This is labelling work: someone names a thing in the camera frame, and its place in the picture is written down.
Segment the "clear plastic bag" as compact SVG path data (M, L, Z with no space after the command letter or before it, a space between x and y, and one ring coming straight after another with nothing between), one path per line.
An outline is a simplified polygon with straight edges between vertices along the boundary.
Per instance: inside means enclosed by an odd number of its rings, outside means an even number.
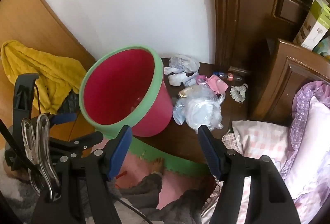
M186 98L179 98L173 108L172 117L178 125L187 123L188 127L198 131L205 125L210 131L222 129L221 105L225 94L217 95L206 85L198 85L199 89Z

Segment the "white feather shuttlecock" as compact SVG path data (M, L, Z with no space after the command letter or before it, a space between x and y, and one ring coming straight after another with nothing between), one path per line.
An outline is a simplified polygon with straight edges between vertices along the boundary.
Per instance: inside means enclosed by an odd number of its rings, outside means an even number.
M230 96L232 99L238 103L243 103L246 99L246 91L248 89L248 85L246 83L241 86L234 86L230 89Z

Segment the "pink paper receipts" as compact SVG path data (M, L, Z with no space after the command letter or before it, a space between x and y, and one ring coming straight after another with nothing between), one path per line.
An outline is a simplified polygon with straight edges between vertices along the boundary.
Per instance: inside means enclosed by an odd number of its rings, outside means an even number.
M222 81L218 76L212 75L207 79L207 85L212 89L216 94L225 94L228 89L227 83Z

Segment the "red bin with green rim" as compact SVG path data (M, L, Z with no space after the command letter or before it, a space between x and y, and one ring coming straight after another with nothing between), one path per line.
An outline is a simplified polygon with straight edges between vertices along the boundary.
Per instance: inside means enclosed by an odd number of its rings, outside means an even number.
M142 45L105 55L83 78L79 106L86 121L107 139L124 126L138 137L161 133L172 118L162 59Z

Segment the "white tissue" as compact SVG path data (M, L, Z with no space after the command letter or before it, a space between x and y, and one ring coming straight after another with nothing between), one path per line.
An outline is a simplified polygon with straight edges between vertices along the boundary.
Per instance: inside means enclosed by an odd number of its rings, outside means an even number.
M171 86L179 87L181 83L187 78L186 73L177 73L168 76L168 82Z

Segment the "clear plastic blister tray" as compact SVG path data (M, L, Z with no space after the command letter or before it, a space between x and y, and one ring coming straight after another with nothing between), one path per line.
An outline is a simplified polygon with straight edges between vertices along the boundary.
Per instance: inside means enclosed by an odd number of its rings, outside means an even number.
M197 77L199 76L199 73L193 73L193 75L189 76L189 77L186 77L182 83L183 85L187 88L187 87L190 87L192 85L195 85L197 84L196 80L197 80Z

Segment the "metal spring clamp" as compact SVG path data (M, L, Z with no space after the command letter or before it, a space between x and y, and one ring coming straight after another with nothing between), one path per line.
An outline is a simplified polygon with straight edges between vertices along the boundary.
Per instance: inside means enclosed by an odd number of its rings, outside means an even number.
M41 194L48 189L46 200L55 201L60 197L60 181L53 167L49 147L50 121L47 115L40 114L36 124L24 118L21 122L25 153L33 168L28 170L28 177L33 189Z

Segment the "pink checked bedsheet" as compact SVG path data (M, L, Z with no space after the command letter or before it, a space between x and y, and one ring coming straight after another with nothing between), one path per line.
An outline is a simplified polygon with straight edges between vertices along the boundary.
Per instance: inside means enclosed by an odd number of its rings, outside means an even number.
M289 128L260 121L233 121L232 130L223 136L222 142L228 149L234 149L242 156L259 159L270 157L280 171L287 160ZM216 179L216 187L201 211L201 222L209 223L217 205L223 182ZM245 223L250 198L251 177L245 177L243 195L237 223Z

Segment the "black quilted handbag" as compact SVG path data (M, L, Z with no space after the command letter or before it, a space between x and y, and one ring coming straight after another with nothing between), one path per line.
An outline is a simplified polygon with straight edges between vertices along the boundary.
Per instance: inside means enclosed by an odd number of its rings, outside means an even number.
M65 98L57 113L76 113L79 111L79 96L73 91Z

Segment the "dark wooden nightstand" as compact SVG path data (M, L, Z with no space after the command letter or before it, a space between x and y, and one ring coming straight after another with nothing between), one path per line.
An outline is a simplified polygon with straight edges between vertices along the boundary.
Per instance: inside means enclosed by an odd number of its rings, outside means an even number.
M204 154L199 145L197 128L201 125L213 125L217 114L212 114L213 102L201 97L199 94L192 99L191 106L184 106L184 115L187 119L182 125L178 125L171 118L166 128L159 134L151 137L135 137L133 141L137 146L132 152L143 156L146 160L153 160L158 157L166 158L166 165L173 169L180 160L183 162L194 162L205 164ZM226 91L225 99L220 105L222 116L222 129L214 128L211 132L217 139L222 138L231 127L233 120L247 119L247 103L235 102Z

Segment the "yellow fleece jacket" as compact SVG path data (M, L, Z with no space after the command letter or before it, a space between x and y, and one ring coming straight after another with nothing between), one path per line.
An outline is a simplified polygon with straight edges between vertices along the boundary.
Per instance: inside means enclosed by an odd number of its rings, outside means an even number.
M73 58L55 56L29 48L16 40L3 43L1 61L5 75L12 84L22 74L36 73L38 93L33 101L42 113L57 113L70 92L79 93L86 70Z

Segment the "small clear plastic bottle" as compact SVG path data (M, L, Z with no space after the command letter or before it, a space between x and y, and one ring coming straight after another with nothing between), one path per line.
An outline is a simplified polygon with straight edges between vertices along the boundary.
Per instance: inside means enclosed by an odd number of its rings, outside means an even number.
M235 81L235 82L239 82L243 80L242 77L232 73L213 72L213 74L219 77L221 80Z

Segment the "white printed plastic bag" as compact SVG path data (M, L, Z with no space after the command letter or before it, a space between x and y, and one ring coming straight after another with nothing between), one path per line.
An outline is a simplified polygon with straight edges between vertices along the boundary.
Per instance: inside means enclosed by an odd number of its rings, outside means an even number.
M168 67L164 67L164 74L171 73L195 73L198 72L200 63L196 59L187 55L174 55L168 61Z

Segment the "dark wooden headboard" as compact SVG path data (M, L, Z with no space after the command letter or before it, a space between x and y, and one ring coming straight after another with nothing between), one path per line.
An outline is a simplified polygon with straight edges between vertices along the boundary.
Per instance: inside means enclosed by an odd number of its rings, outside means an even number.
M306 83L329 82L329 62L293 43L312 0L215 0L215 69L248 84L242 110L250 120L290 125L294 95Z

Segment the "green white product box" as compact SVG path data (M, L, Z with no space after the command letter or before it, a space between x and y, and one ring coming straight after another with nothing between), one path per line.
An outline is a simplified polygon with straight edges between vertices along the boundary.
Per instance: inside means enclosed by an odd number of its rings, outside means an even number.
M313 0L310 10L293 43L312 51L329 30L329 3Z

